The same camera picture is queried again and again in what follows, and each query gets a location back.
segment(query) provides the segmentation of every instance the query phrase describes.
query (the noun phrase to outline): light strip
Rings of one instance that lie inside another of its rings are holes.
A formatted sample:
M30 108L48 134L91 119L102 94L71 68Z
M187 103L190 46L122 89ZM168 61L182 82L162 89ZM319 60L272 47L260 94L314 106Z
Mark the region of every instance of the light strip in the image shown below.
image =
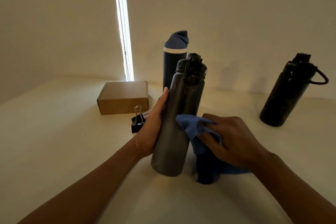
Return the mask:
M127 0L115 0L119 22L121 48L124 57L124 70L127 82L134 81L131 38L129 34Z

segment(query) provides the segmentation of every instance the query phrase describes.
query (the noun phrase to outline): gray water bottle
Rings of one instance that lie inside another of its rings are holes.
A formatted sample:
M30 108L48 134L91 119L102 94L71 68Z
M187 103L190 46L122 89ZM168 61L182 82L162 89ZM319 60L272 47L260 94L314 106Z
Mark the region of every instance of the gray water bottle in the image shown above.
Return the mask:
M173 33L163 47L163 89L170 89L177 63L187 57L189 43L186 30Z
M178 176L186 159L189 138L176 122L179 114L196 115L204 88L207 67L201 56L188 54L177 64L151 166L166 176Z

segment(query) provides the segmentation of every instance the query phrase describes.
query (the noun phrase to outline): white table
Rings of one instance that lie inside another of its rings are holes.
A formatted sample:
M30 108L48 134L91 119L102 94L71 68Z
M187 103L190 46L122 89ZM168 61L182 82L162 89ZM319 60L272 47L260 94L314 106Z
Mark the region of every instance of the white table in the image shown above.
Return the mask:
M0 106L0 223L26 214L99 166L131 137L133 114L101 116L105 81L58 78ZM162 92L149 85L150 106ZM336 204L336 101L303 98L280 128L258 114L263 94L205 89L198 115L240 116L258 140ZM284 223L279 204L252 174L195 182L189 147L182 175L157 174L150 157L131 171L99 223Z

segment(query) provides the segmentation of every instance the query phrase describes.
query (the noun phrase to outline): binder clip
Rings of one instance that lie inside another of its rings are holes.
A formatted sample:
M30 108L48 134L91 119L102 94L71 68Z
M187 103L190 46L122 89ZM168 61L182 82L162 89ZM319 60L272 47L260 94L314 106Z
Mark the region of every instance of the binder clip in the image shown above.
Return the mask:
M138 108L139 108L139 113L141 114L141 106L137 105L136 107L134 107L134 111L135 111L135 120L134 120L134 122L131 124L132 133L138 133L139 130L140 130L140 129L142 128L142 126L144 125L144 120L143 120L143 118L142 118L142 115L140 115L141 122L140 122L140 121L137 121Z

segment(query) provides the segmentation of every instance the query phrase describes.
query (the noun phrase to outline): bottle handle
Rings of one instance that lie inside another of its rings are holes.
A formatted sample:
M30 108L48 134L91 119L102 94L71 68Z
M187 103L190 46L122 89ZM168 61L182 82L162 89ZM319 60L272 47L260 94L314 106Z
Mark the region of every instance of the bottle handle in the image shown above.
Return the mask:
M324 82L313 82L312 80L308 80L307 82L309 82L311 84L317 84L317 85L324 85L324 84L327 84L329 82L329 79L318 68L316 68L316 72L319 73L325 81Z

